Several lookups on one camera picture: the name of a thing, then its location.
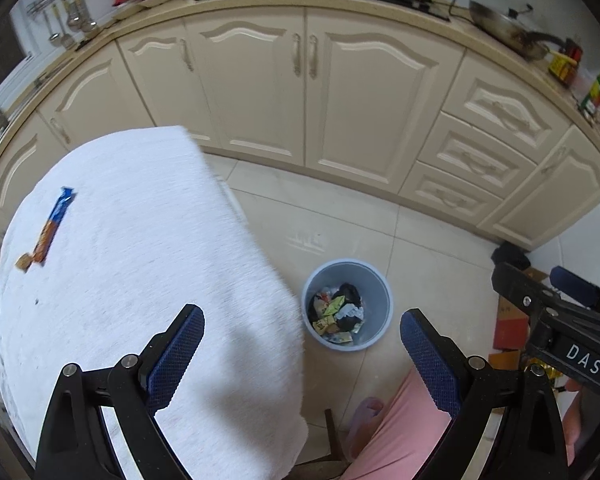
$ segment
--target countertop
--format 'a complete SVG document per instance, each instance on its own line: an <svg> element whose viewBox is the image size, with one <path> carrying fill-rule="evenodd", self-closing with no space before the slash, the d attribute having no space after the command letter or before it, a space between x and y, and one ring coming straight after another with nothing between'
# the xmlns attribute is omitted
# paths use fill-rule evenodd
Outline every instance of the countertop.
<svg viewBox="0 0 600 480"><path fill-rule="evenodd" d="M125 9L127 14L130 12L135 12L135 14L121 21L110 20L108 23L104 23L102 25L103 31L90 43L78 52L67 52L56 59L41 74L40 78L44 79L45 75L53 73L52 76L48 76L40 88L36 89L32 85L22 93L22 96L14 102L10 110L7 110L7 115L11 120L10 126L0 135L0 154L16 131L22 126L22 123L53 88L89 56L92 56L116 38L155 23L200 12L257 6L318 7L348 10L404 23L447 38L477 52L524 80L549 99L576 124L600 151L600 131L592 127L579 113L571 93L547 73L547 63L545 61L527 62L518 54L464 20L452 18L451 22L445 22L416 10L375 0L203 0L200 2L195 0L147 0L144 4L137 5L139 7Z"/></svg>

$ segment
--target bolt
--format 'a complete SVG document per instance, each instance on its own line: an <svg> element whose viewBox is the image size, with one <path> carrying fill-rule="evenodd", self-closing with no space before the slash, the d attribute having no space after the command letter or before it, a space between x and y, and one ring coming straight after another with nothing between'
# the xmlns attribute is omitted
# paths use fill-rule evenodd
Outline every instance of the bolt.
<svg viewBox="0 0 600 480"><path fill-rule="evenodd" d="M138 363L138 356L135 354L127 354L120 359L120 364L123 368L133 368Z"/></svg>
<svg viewBox="0 0 600 480"><path fill-rule="evenodd" d="M473 355L469 357L469 366L474 370L482 370L484 368L484 359L480 356Z"/></svg>
<svg viewBox="0 0 600 480"><path fill-rule="evenodd" d="M73 363L71 363L62 369L62 375L64 375L65 377L71 377L73 374L75 374L77 372L77 370L78 370L78 367L76 365L74 365Z"/></svg>
<svg viewBox="0 0 600 480"><path fill-rule="evenodd" d="M538 377L542 377L544 375L544 368L542 368L540 365L537 365L536 363L533 363L529 369L531 370L531 373L535 376Z"/></svg>

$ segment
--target pan handle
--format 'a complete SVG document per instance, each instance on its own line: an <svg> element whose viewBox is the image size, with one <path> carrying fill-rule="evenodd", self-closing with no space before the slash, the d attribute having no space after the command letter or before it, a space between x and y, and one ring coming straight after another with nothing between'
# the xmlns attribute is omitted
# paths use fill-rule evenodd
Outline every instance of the pan handle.
<svg viewBox="0 0 600 480"><path fill-rule="evenodd" d="M547 34L545 32L538 32L535 30L530 30L529 32L525 32L524 35L524 43L533 43L534 41L548 41L549 43L554 43L558 45L560 48L564 48L564 40L561 40L557 36L553 36L552 34Z"/></svg>

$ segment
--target blue and orange wrapper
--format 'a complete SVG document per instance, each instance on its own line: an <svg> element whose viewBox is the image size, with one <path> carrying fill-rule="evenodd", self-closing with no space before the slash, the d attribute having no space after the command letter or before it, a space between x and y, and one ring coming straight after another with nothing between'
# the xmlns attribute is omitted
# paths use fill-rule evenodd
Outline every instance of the blue and orange wrapper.
<svg viewBox="0 0 600 480"><path fill-rule="evenodd" d="M38 238L38 243L36 244L35 249L33 249L33 255L29 253L23 254L16 262L16 267L27 272L27 269L29 269L32 262L39 264L43 264L45 262L46 254L49 252L49 247L51 247L51 242L54 239L56 231L58 230L58 226L60 225L64 214L66 213L67 207L74 197L75 193L73 188L62 188L62 194L56 201L56 205L51 211L51 215L49 215L45 226L42 228L40 238Z"/></svg>

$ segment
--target blue gripper pad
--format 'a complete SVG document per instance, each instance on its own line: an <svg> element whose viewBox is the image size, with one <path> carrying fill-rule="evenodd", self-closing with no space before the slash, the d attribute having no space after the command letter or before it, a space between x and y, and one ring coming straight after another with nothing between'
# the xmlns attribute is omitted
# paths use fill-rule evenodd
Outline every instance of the blue gripper pad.
<svg viewBox="0 0 600 480"><path fill-rule="evenodd" d="M438 409L456 418L461 405L458 380L410 312L402 314L400 339Z"/></svg>
<svg viewBox="0 0 600 480"><path fill-rule="evenodd" d="M549 280L555 288L571 296L583 306L592 307L598 302L596 286L564 267L558 266L551 269Z"/></svg>
<svg viewBox="0 0 600 480"><path fill-rule="evenodd" d="M147 377L146 408L151 415L166 408L205 333L205 317L198 307L186 317Z"/></svg>

